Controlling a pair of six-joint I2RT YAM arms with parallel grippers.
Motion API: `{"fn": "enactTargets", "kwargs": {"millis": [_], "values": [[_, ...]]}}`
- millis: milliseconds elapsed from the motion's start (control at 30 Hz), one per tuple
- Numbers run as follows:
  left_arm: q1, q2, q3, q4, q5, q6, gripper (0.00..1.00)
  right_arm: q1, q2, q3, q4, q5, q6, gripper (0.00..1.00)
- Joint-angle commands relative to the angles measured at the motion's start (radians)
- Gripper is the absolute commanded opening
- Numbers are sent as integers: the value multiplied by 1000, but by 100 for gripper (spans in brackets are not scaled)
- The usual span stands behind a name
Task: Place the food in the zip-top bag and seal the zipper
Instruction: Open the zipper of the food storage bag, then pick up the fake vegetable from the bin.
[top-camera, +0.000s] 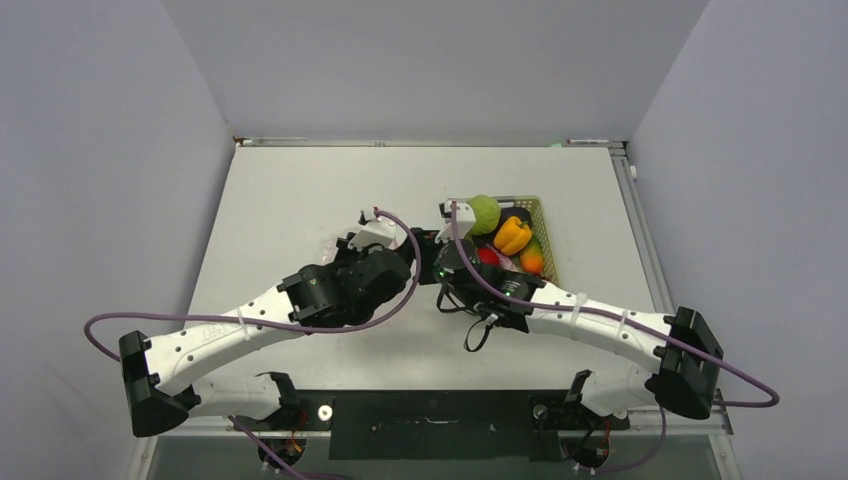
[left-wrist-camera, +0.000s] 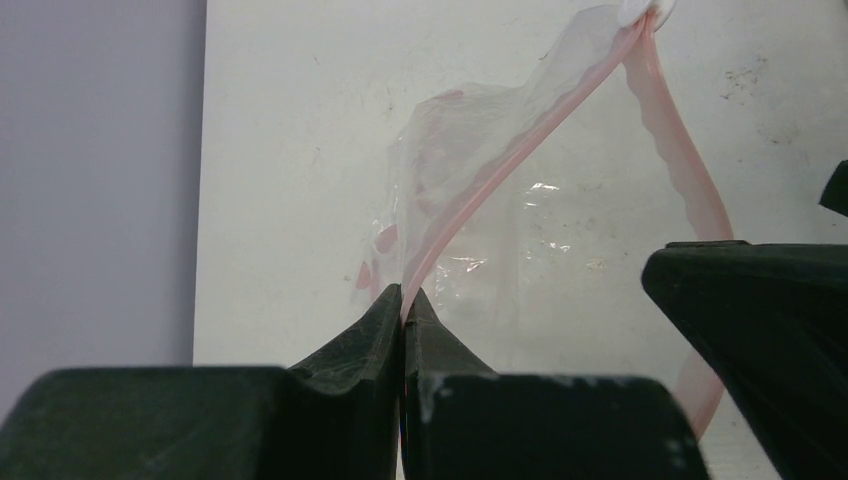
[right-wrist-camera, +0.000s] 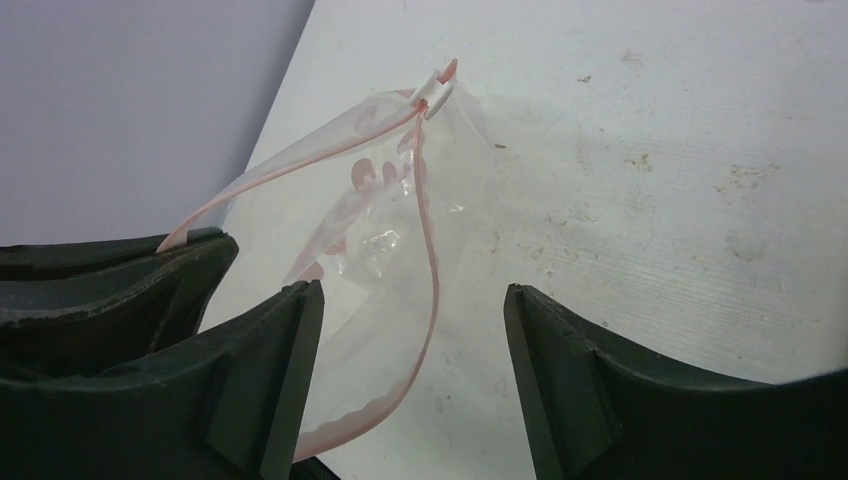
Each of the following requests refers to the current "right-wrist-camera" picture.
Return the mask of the clear zip top bag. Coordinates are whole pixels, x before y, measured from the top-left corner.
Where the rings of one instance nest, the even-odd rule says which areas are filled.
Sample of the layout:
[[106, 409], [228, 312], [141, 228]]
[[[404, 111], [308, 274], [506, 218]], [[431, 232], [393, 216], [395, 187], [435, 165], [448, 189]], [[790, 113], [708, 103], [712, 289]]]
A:
[[374, 93], [248, 168], [183, 220], [239, 244], [224, 288], [252, 299], [316, 282], [320, 338], [295, 460], [343, 445], [393, 413], [444, 316], [494, 159], [478, 99], [457, 66]]

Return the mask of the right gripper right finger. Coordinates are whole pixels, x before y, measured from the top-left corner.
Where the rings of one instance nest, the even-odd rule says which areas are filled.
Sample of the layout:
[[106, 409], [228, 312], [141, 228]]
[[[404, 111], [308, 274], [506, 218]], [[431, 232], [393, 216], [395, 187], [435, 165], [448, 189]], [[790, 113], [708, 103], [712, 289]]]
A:
[[843, 479], [847, 373], [705, 370], [512, 284], [504, 321], [539, 479]]

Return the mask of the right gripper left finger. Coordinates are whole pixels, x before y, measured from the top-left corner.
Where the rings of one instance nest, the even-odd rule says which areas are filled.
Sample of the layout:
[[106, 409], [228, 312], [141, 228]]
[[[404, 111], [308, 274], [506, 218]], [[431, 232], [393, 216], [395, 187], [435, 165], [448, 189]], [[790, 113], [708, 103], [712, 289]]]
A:
[[294, 454], [321, 330], [317, 281], [94, 377], [1, 382], [5, 479], [321, 479]]

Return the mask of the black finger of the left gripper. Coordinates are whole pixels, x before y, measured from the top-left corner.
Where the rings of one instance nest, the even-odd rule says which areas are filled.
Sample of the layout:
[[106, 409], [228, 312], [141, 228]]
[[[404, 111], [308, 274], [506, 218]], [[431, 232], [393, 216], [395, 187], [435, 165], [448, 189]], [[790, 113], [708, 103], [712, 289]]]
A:
[[216, 228], [1, 250], [1, 375], [93, 377], [197, 333], [239, 247]]

